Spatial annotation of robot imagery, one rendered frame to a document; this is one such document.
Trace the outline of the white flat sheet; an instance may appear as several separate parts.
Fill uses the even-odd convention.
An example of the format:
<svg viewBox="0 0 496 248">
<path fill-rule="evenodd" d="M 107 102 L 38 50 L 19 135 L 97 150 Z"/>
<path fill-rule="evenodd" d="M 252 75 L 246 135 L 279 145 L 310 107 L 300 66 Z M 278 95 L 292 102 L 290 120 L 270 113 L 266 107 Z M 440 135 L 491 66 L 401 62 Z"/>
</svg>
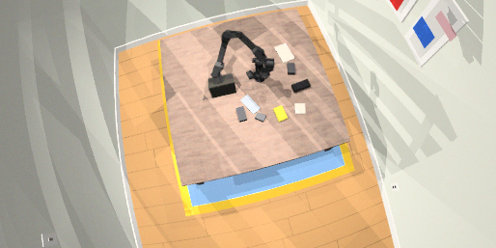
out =
<svg viewBox="0 0 496 248">
<path fill-rule="evenodd" d="M 280 46 L 275 46 L 274 47 L 279 55 L 279 57 L 282 59 L 283 63 L 288 62 L 292 59 L 294 59 L 291 51 L 289 51 L 289 48 L 287 45 L 284 43 Z"/>
</svg>

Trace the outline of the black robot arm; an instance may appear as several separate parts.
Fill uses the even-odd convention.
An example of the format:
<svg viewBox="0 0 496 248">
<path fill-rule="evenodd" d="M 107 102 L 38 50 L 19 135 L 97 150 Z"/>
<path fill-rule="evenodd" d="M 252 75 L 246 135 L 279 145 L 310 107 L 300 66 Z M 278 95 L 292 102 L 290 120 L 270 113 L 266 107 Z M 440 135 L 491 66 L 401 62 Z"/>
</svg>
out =
<svg viewBox="0 0 496 248">
<path fill-rule="evenodd" d="M 255 63 L 257 69 L 262 69 L 263 64 L 267 69 L 274 69 L 274 58 L 267 58 L 264 50 L 251 42 L 245 35 L 242 34 L 240 31 L 231 31 L 231 30 L 225 30 L 222 35 L 221 35 L 221 46 L 220 46 L 220 51 L 219 55 L 217 58 L 217 61 L 214 65 L 213 72 L 211 74 L 211 77 L 213 77 L 214 84 L 222 83 L 223 78 L 220 72 L 222 71 L 223 67 L 225 66 L 224 63 L 224 56 L 226 53 L 227 45 L 230 41 L 230 39 L 234 38 L 239 38 L 242 42 L 244 42 L 254 53 L 254 55 L 257 58 L 253 58 L 252 63 Z M 270 72 L 267 72 L 265 69 L 260 71 L 258 70 L 258 74 L 260 75 L 261 80 L 266 79 L 269 77 Z"/>
</svg>

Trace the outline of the yellow block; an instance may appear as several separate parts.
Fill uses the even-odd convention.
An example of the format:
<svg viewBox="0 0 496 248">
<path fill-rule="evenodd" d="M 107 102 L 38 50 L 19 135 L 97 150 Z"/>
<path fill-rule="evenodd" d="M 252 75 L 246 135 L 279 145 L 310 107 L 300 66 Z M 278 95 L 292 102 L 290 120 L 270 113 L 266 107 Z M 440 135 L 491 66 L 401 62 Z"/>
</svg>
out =
<svg viewBox="0 0 496 248">
<path fill-rule="evenodd" d="M 277 117 L 279 123 L 282 122 L 282 121 L 285 121 L 287 119 L 286 112 L 285 112 L 285 110 L 283 108 L 283 105 L 281 105 L 279 107 L 276 107 L 273 110 L 274 110 L 274 112 L 276 114 L 276 117 Z"/>
</svg>

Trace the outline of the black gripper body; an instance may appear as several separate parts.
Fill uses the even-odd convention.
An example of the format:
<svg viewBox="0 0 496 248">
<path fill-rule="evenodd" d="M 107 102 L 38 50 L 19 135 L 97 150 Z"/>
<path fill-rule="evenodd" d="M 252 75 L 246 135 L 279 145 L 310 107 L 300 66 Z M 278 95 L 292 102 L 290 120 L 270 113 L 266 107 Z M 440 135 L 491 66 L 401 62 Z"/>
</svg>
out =
<svg viewBox="0 0 496 248">
<path fill-rule="evenodd" d="M 267 69 L 266 67 L 263 67 L 262 69 L 257 69 L 255 68 L 255 71 L 252 71 L 251 69 L 250 70 L 247 70 L 246 71 L 246 74 L 248 76 L 249 79 L 252 79 L 255 77 L 256 74 L 258 74 L 258 70 L 262 71 L 262 70 L 266 70 L 266 71 L 269 71 L 269 72 L 272 72 L 274 71 L 274 69 Z"/>
</svg>

